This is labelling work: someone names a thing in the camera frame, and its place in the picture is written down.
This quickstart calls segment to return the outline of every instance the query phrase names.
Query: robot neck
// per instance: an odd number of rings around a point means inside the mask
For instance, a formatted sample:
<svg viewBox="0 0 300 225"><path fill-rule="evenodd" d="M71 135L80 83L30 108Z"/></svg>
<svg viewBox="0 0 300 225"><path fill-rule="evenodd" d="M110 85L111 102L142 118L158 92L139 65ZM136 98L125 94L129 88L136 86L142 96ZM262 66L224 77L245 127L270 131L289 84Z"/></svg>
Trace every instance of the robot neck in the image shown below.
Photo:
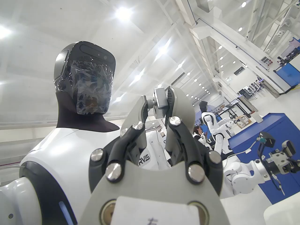
<svg viewBox="0 0 300 225"><path fill-rule="evenodd" d="M101 113L78 114L67 92L56 93L58 101L57 128L72 128L85 131L111 132L119 127L106 121Z"/></svg>

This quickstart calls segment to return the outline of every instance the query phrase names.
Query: blue table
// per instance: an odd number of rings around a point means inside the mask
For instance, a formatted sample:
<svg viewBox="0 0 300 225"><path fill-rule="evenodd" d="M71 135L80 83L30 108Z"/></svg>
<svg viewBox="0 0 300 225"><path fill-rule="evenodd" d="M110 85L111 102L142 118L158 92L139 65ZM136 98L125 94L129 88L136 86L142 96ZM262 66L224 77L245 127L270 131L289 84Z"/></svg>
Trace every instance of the blue table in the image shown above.
<svg viewBox="0 0 300 225"><path fill-rule="evenodd" d="M234 153L238 153L248 149L251 144L256 141L259 132L265 131L271 134L276 142L274 148L265 148L264 156L269 158L269 153L275 149L282 149L281 144L285 140L291 140L296 147L296 154L293 159L300 159L300 130L289 120L284 113L269 113L263 118L263 122L255 122L248 128L239 132L235 136L228 139L229 145ZM257 142L248 154L238 155L243 163L248 163L251 160L258 159L257 150L259 142ZM271 181L267 181L259 186L269 198L272 204L275 204L300 191L300 172L296 174L277 175L281 182L285 196L281 191L278 191Z"/></svg>
<svg viewBox="0 0 300 225"><path fill-rule="evenodd" d="M300 83L300 72L290 63L284 65L275 73L284 79L291 87Z"/></svg>

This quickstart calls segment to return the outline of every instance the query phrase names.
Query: cable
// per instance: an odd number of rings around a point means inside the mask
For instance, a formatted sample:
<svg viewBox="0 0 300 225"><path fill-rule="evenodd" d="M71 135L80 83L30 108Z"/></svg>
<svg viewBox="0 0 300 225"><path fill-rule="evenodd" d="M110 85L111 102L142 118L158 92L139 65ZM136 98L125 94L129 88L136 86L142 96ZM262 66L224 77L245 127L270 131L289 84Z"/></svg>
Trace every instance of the cable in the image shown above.
<svg viewBox="0 0 300 225"><path fill-rule="evenodd" d="M0 167L0 170L8 169L8 168L24 168L24 166L2 166L2 167Z"/></svg>
<svg viewBox="0 0 300 225"><path fill-rule="evenodd" d="M250 146L250 148L246 149L246 150L243 151L243 152L239 152L239 153L236 153L236 154L229 155L229 156L226 158L227 161L226 161L226 164L225 164L224 168L227 166L228 158L229 158L229 157L232 157L232 156L235 156L235 155L238 155L238 154L242 154L242 153L246 153L249 149L251 149L251 148L253 147L253 145L254 145L256 142L257 142L257 141L255 141L254 143L252 143L252 145Z"/></svg>

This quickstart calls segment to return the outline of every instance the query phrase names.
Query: person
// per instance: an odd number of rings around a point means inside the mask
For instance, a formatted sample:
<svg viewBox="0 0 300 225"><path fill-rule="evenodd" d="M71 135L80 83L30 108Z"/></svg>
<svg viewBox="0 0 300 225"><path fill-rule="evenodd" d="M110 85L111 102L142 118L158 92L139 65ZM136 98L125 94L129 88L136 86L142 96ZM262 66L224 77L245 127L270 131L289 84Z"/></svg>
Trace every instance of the person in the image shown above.
<svg viewBox="0 0 300 225"><path fill-rule="evenodd" d="M204 146L206 146L208 149L211 149L211 146L206 142L207 138L207 132L203 133L202 129L200 126L195 126L194 127L194 134L193 137L198 140L200 143L202 143Z"/></svg>

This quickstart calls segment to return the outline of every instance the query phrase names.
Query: blue cabinet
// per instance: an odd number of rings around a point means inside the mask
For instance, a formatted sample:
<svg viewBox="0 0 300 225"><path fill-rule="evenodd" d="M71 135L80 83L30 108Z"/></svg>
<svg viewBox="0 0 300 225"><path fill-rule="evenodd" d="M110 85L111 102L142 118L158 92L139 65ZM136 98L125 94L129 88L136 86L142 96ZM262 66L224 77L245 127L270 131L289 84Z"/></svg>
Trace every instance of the blue cabinet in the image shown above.
<svg viewBox="0 0 300 225"><path fill-rule="evenodd" d="M275 149L282 149L281 144L285 140L291 140L296 147L296 154L293 159L300 159L300 130L289 120L284 113L269 113L263 118L263 122L255 122L248 128L228 139L229 145L234 153L238 153L248 149L251 144L256 141L259 132L265 131L271 134L276 142L274 148L265 148L264 156L269 158L269 153ZM241 162L248 163L251 160L258 158L259 142L257 142L248 154L243 153L238 155ZM272 181L267 181L259 186L269 198L272 204L277 203L300 191L300 172L296 174L277 175L281 182L285 196L281 191L278 191L273 185Z"/></svg>

